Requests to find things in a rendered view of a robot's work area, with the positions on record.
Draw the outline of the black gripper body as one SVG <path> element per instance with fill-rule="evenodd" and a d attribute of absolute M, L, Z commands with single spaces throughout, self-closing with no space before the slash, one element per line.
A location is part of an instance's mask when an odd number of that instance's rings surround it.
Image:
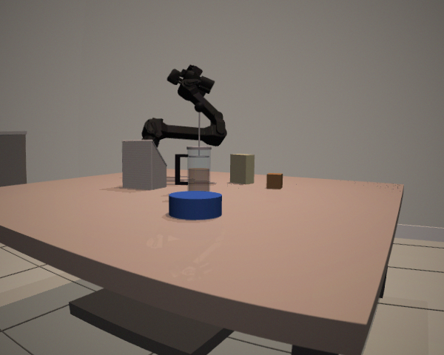
<path fill-rule="evenodd" d="M 176 70 L 176 69 L 172 70 L 171 73 L 169 74 L 168 78 L 167 78 L 168 82 L 174 84 L 177 81 L 179 84 L 181 84 L 181 81 L 183 79 L 181 79 L 179 77 L 180 74 L 181 74 L 181 72 L 179 72 L 178 70 Z M 205 96 L 206 92 L 204 92 L 202 90 L 198 90 L 198 91 L 199 91 L 200 94 L 202 94 L 203 97 Z"/>

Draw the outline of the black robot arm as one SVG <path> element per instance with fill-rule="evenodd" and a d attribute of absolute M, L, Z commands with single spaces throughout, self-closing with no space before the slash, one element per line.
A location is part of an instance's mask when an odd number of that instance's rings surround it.
<path fill-rule="evenodd" d="M 189 65 L 186 70 L 182 70 L 180 77 L 183 78 L 178 88 L 178 94 L 186 101 L 204 104 L 203 114 L 210 120 L 210 126 L 200 128 L 200 141 L 212 146 L 219 146 L 227 135 L 223 114 L 217 111 L 199 93 L 202 90 L 209 94 L 215 81 L 201 76 L 203 70 L 195 65 Z M 183 140 L 198 140 L 198 128 L 189 126 L 166 125 L 162 118 L 150 118 L 145 121 L 142 130 L 142 140 L 153 140 L 158 148 L 160 140 L 164 138 L 174 138 Z"/>

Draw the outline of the glass french press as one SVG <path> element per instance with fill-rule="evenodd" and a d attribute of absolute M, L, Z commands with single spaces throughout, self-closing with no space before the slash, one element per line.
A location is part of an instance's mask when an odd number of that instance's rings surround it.
<path fill-rule="evenodd" d="M 211 146 L 200 146 L 200 113 L 204 104 L 195 105 L 198 116 L 198 146 L 187 146 L 187 154 L 175 154 L 175 185 L 187 185 L 187 191 L 210 192 Z M 187 157 L 187 182 L 180 182 L 180 157 Z"/>

